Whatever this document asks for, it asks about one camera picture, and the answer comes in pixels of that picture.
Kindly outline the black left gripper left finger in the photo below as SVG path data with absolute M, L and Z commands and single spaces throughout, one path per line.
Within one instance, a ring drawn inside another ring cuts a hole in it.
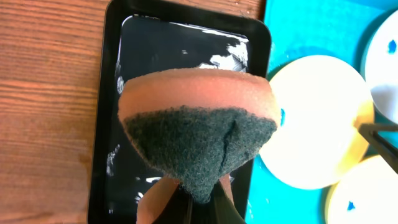
M 192 208 L 192 196 L 177 187 L 162 213 L 153 224 L 190 224 Z

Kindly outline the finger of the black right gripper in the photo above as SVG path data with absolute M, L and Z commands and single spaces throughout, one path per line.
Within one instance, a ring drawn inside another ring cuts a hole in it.
M 396 124 L 362 124 L 359 133 L 381 155 L 392 170 L 397 173 L 397 147 L 392 141 L 380 135 L 381 132 L 396 133 Z

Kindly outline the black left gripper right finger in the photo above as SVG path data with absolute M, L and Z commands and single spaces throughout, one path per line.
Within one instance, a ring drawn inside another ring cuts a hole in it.
M 246 224 L 226 195 L 220 181 L 215 184 L 211 193 L 209 217 L 211 224 Z

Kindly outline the yellow plate with blue stain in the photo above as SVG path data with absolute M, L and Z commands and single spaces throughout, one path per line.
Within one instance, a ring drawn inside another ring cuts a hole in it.
M 268 170 L 304 190 L 338 182 L 365 155 L 359 134 L 374 122 L 371 92 L 348 63 L 327 55 L 294 60 L 270 80 L 282 122 L 261 149 Z

